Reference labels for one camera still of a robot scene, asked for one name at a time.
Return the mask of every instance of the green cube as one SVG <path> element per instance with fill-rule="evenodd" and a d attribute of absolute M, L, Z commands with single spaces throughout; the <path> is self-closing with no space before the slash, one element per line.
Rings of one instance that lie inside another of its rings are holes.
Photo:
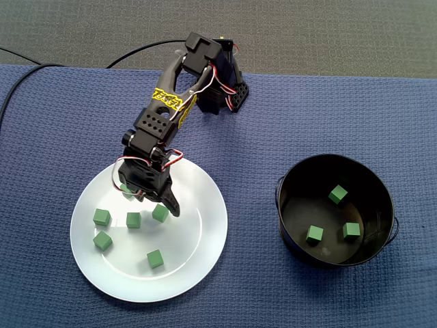
<path fill-rule="evenodd" d="M 346 240 L 357 239 L 361 235 L 359 223 L 346 223 L 343 226 L 343 237 Z"/>
<path fill-rule="evenodd" d="M 339 184 L 329 194 L 329 199 L 338 204 L 346 196 L 348 192 Z"/>
<path fill-rule="evenodd" d="M 97 236 L 94 237 L 93 242 L 102 251 L 106 251 L 110 244 L 112 244 L 112 239 L 110 236 L 100 231 Z"/>
<path fill-rule="evenodd" d="M 111 214 L 109 214 L 108 210 L 100 210 L 99 208 L 96 209 L 93 218 L 95 224 L 98 224 L 100 226 L 107 226 L 110 219 Z"/>
<path fill-rule="evenodd" d="M 120 186 L 120 189 L 122 191 L 124 191 L 125 193 L 133 193 L 130 189 L 128 189 L 128 187 L 126 187 L 126 185 L 124 183 L 122 183 L 122 185 Z M 132 195 L 126 195 L 125 193 L 123 193 L 123 196 L 126 197 L 128 200 L 134 196 Z"/>
<path fill-rule="evenodd" d="M 139 213 L 128 213 L 126 225 L 128 228 L 139 228 L 141 226 L 141 215 Z"/>
<path fill-rule="evenodd" d="M 159 249 L 150 252 L 147 255 L 147 259 L 149 260 L 152 269 L 155 269 L 156 267 L 164 264 L 163 257 L 161 256 L 161 252 L 159 251 Z"/>
<path fill-rule="evenodd" d="M 307 232 L 307 242 L 308 243 L 318 243 L 322 240 L 323 229 L 311 225 Z"/>
<path fill-rule="evenodd" d="M 153 218 L 155 220 L 160 221 L 161 223 L 165 221 L 168 215 L 169 215 L 169 209 L 160 204 L 156 205 L 152 213 Z"/>

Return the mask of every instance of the black bowl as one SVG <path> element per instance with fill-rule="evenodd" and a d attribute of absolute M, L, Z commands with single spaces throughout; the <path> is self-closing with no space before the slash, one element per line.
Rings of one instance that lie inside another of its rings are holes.
<path fill-rule="evenodd" d="M 337 205 L 328 198 L 337 186 L 348 194 Z M 291 168 L 277 184 L 281 236 L 302 261 L 323 268 L 362 264 L 376 256 L 390 238 L 395 211 L 387 188 L 364 165 L 344 156 L 309 157 Z M 343 239 L 343 226 L 359 223 L 361 235 Z M 306 241 L 309 226 L 323 228 L 322 241 Z"/>

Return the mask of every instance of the gray carpet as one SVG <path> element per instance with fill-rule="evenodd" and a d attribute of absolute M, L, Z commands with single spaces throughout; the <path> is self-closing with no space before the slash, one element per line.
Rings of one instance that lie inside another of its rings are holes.
<path fill-rule="evenodd" d="M 0 44 L 41 62 L 105 67 L 190 31 L 233 38 L 245 72 L 437 78 L 436 0 L 0 0 Z M 116 67 L 161 69 L 176 48 Z"/>

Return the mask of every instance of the yellow label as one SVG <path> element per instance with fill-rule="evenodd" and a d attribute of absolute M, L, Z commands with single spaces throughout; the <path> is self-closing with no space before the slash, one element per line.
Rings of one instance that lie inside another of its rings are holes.
<path fill-rule="evenodd" d="M 193 97 L 193 99 L 191 100 L 190 105 L 188 106 L 188 108 L 186 109 L 186 111 L 182 114 L 182 117 L 181 117 L 180 120 L 179 120 L 178 128 L 180 128 L 180 127 L 183 125 L 183 123 L 184 123 L 186 117 L 187 117 L 187 116 L 189 115 L 189 113 L 190 113 L 190 110 L 194 107 L 194 104 L 196 103 L 196 100 L 197 100 L 197 95 L 195 94 L 194 97 Z"/>
<path fill-rule="evenodd" d="M 155 88 L 155 92 L 153 93 L 153 99 L 162 101 L 166 104 L 166 106 L 174 109 L 175 111 L 180 111 L 180 105 L 182 105 L 183 101 L 181 98 L 176 96 L 175 94 L 168 94 L 164 90 Z"/>

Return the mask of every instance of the blue textured cloth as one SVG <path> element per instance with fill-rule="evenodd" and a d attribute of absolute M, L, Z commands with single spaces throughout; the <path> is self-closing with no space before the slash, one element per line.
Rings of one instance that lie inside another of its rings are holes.
<path fill-rule="evenodd" d="M 0 66 L 0 101 L 29 66 Z M 216 181 L 229 213 L 218 263 L 153 304 L 106 296 L 81 274 L 70 218 L 122 153 L 158 72 L 45 68 L 16 91 L 0 130 L 2 327 L 436 327 L 437 80 L 245 75 L 237 115 L 193 109 L 174 146 Z M 190 78 L 179 82 L 184 87 Z M 277 179 L 343 154 L 389 188 L 398 237 L 372 261 L 325 271 L 283 244 Z"/>

